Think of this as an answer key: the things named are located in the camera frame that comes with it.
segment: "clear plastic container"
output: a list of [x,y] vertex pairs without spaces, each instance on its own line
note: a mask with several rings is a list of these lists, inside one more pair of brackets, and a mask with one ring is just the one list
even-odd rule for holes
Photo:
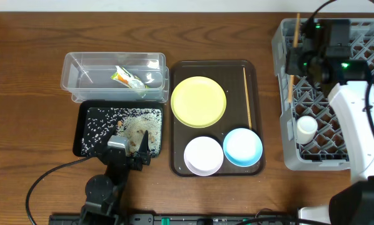
[[[128,88],[111,79],[116,66],[125,68],[149,88]],[[169,96],[169,69],[162,53],[71,52],[64,60],[61,87],[72,100],[166,102]]]

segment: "snack packet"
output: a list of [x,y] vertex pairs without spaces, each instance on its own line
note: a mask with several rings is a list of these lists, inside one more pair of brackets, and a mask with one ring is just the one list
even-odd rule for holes
[[126,85],[129,88],[149,88],[138,77],[132,75],[125,68],[116,66],[117,71],[111,76],[111,79]]

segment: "chopstick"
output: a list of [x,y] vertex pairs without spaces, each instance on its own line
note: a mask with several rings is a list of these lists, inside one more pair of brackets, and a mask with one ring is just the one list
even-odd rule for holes
[[[298,35],[300,34],[300,13],[297,13],[297,20],[295,22],[295,30],[294,30],[294,40],[293,40],[293,47],[298,47]],[[291,103],[293,101],[293,82],[294,82],[294,75],[290,75],[290,82],[288,83],[288,102]]]
[[247,104],[247,114],[248,114],[248,128],[250,130],[252,130],[251,113],[250,113],[250,101],[248,100],[248,88],[247,88],[247,78],[246,78],[246,75],[245,75],[245,67],[243,67],[243,73],[244,73],[245,102]]

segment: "white cup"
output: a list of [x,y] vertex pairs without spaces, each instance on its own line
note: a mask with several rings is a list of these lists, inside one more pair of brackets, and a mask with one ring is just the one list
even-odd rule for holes
[[302,116],[297,120],[297,139],[298,144],[308,144],[318,130],[316,119],[311,116]]

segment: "bowl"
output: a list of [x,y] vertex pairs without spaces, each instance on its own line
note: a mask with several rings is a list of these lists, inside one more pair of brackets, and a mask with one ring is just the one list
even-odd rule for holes
[[222,147],[210,137],[196,137],[184,150],[184,162],[193,174],[212,175],[223,164]]
[[260,137],[255,132],[238,128],[230,131],[223,141],[226,158],[236,166],[248,167],[257,163],[263,152]]

